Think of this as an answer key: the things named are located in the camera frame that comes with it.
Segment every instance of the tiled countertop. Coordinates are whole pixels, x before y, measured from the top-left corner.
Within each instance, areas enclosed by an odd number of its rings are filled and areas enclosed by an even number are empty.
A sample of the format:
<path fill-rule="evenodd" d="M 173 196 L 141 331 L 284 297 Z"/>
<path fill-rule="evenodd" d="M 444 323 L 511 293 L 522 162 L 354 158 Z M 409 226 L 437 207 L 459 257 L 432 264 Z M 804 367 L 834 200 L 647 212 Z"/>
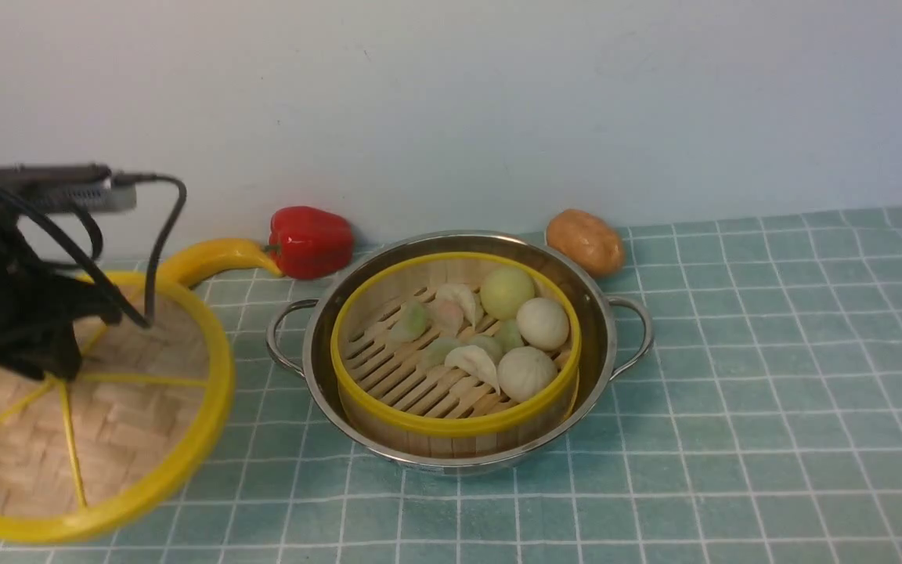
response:
<path fill-rule="evenodd" d="M 644 300 L 655 350 L 519 467 L 456 481 L 353 446 L 262 344 L 329 281 L 233 272 L 197 289 L 239 367 L 211 460 L 128 528 L 0 564 L 902 562 L 902 208 L 623 235 L 601 285 Z"/>

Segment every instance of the stainless steel pot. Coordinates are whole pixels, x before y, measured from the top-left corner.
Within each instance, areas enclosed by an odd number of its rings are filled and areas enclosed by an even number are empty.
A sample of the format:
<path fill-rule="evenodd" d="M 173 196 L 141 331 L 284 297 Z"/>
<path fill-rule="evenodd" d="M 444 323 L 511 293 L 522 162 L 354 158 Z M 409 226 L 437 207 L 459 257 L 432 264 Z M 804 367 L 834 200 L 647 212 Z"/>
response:
<path fill-rule="evenodd" d="M 583 332 L 583 351 L 580 353 L 579 390 L 573 413 L 551 432 L 545 433 L 530 443 L 504 450 L 501 453 L 483 457 L 436 458 L 419 457 L 377 443 L 353 428 L 344 416 L 340 397 L 337 394 L 336 372 L 330 363 L 330 335 L 336 322 L 337 311 L 347 297 L 371 276 L 412 257 L 451 251 L 474 251 L 490 253 L 519 261 L 555 282 L 566 294 L 580 318 Z M 305 342 L 301 347 L 301 364 L 290 360 L 280 352 L 276 333 L 283 318 L 293 311 L 315 308 L 305 332 Z M 641 318 L 644 338 L 636 353 L 622 365 L 615 368 L 615 354 L 619 336 L 615 329 L 615 318 L 611 307 L 626 307 Z M 590 412 L 597 403 L 605 386 L 617 375 L 631 368 L 652 346 L 652 323 L 648 312 L 636 301 L 622 297 L 605 297 L 594 279 L 576 266 L 573 261 L 548 247 L 533 245 L 515 237 L 492 232 L 441 232 L 402 240 L 380 249 L 365 257 L 355 267 L 334 283 L 320 300 L 298 300 L 287 305 L 266 328 L 266 348 L 273 360 L 290 368 L 305 379 L 316 404 L 340 431 L 362 446 L 404 467 L 423 472 L 445 475 L 473 475 L 508 467 L 520 461 L 526 454 L 544 447 L 559 438 Z"/>

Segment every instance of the red bell pepper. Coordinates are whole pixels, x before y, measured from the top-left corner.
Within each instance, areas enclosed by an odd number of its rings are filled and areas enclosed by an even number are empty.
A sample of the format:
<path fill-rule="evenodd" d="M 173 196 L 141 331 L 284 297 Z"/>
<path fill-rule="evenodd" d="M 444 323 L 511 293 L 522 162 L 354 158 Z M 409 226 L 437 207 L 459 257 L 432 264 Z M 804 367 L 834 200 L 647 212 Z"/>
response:
<path fill-rule="evenodd" d="M 294 206 L 269 220 L 269 256 L 285 276 L 322 278 L 350 264 L 354 232 L 350 222 L 328 211 Z"/>

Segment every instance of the white wall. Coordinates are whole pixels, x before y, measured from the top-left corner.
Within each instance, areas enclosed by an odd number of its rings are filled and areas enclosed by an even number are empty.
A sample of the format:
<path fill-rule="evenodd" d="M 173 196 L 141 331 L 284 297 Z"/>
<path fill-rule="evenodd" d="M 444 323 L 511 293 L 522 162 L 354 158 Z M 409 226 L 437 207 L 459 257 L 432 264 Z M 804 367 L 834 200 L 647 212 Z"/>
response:
<path fill-rule="evenodd" d="M 898 204 L 902 0 L 0 0 L 0 163 L 90 160 L 187 181 L 173 248 Z"/>

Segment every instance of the bamboo steamer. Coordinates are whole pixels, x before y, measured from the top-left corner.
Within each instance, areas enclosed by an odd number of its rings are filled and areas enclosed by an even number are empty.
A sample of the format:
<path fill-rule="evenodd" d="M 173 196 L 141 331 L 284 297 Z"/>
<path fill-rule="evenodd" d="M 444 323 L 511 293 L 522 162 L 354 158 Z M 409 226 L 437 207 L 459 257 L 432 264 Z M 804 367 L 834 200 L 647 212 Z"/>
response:
<path fill-rule="evenodd" d="M 433 327 L 415 342 L 386 343 L 405 300 L 430 302 L 445 283 L 477 291 L 502 265 L 529 273 L 536 293 L 561 303 L 569 318 L 569 339 L 549 353 L 559 374 L 537 396 L 516 403 L 459 368 L 419 371 L 423 349 L 440 336 Z M 458 338 L 465 343 L 480 333 L 492 336 L 500 325 L 486 314 L 477 327 L 465 324 Z M 521 263 L 471 252 L 416 257 L 379 272 L 341 307 L 330 343 L 341 404 L 351 423 L 392 449 L 444 458 L 509 450 L 559 425 L 572 411 L 579 350 L 579 319 L 558 286 Z"/>
<path fill-rule="evenodd" d="M 110 274 L 141 306 L 144 277 Z M 75 324 L 73 382 L 0 368 L 0 539 L 84 540 L 132 521 L 178 489 L 228 417 L 235 364 L 218 319 L 157 280 L 155 324 Z"/>

